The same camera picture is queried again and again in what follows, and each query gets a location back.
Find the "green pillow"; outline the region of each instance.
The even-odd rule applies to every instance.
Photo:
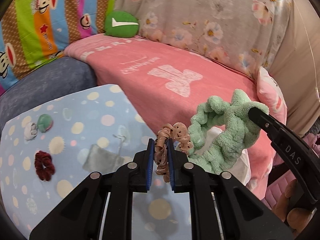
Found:
[[[130,13],[113,11],[106,17],[105,35],[117,38],[132,38],[138,33],[138,20]]]

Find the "dark blue cushion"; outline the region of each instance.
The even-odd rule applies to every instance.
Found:
[[[0,98],[0,131],[10,119],[45,102],[97,86],[90,66],[63,57],[33,71]]]

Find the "blue polka dot tablecloth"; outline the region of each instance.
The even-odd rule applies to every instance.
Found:
[[[49,114],[53,126],[26,141],[25,126],[37,123],[41,114]],[[117,85],[70,94],[15,117],[6,123],[0,143],[0,188],[7,214],[28,239],[90,174],[83,164],[92,144],[119,154],[125,164],[147,148],[149,138],[155,134]],[[49,182],[36,175],[34,157],[39,150],[52,155],[56,173]],[[149,193],[133,195],[132,240],[191,239],[189,195],[174,194],[155,173],[152,180]]]

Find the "silver screw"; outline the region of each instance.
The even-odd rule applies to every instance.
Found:
[[[185,163],[183,167],[185,167],[188,170],[191,170],[194,167],[194,165],[192,163]]]
[[[134,163],[134,162],[132,162],[132,163],[128,163],[128,168],[129,169],[135,169],[136,167],[138,167],[138,164],[137,163]]]
[[[90,174],[91,179],[97,179],[100,177],[100,174],[98,172],[93,172]]]
[[[228,171],[224,171],[221,176],[224,178],[224,179],[230,179],[232,177],[231,173],[228,172]]]

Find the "green stripe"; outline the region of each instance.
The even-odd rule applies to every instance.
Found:
[[[31,10],[32,0],[15,0],[17,24],[23,52],[30,68],[35,62],[43,59],[40,40],[35,31],[35,22]]]
[[[111,13],[113,11],[113,8],[115,6],[115,1],[116,0],[109,0],[108,2],[108,8],[107,8],[107,11],[106,11],[106,17],[109,13]]]

